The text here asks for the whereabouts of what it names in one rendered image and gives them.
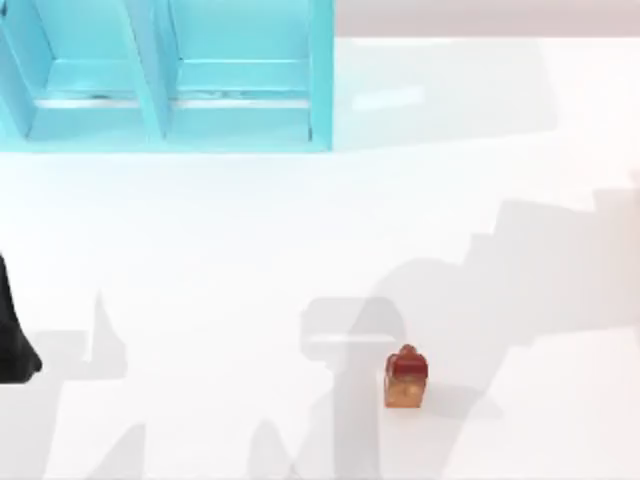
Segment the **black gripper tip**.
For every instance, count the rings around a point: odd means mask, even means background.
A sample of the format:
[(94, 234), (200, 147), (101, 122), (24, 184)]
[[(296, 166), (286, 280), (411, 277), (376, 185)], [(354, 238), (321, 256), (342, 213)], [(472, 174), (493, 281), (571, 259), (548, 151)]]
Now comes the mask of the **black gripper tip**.
[(24, 384), (43, 362), (25, 335), (13, 303), (6, 263), (0, 254), (0, 384)]

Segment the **light blue rack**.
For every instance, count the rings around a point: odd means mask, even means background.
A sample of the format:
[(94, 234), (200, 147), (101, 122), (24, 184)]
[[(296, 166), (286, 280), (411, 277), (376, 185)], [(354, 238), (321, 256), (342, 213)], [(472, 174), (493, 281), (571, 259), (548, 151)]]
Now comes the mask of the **light blue rack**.
[(0, 0), (0, 152), (333, 146), (336, 0)]

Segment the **small orange and red bottle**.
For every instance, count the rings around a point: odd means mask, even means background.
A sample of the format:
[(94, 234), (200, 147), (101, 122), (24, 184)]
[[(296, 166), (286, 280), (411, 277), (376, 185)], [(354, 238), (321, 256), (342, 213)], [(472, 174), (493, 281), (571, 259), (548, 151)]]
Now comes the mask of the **small orange and red bottle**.
[(388, 356), (384, 375), (384, 404), (386, 408), (420, 408), (429, 376), (424, 355), (411, 344), (403, 345)]

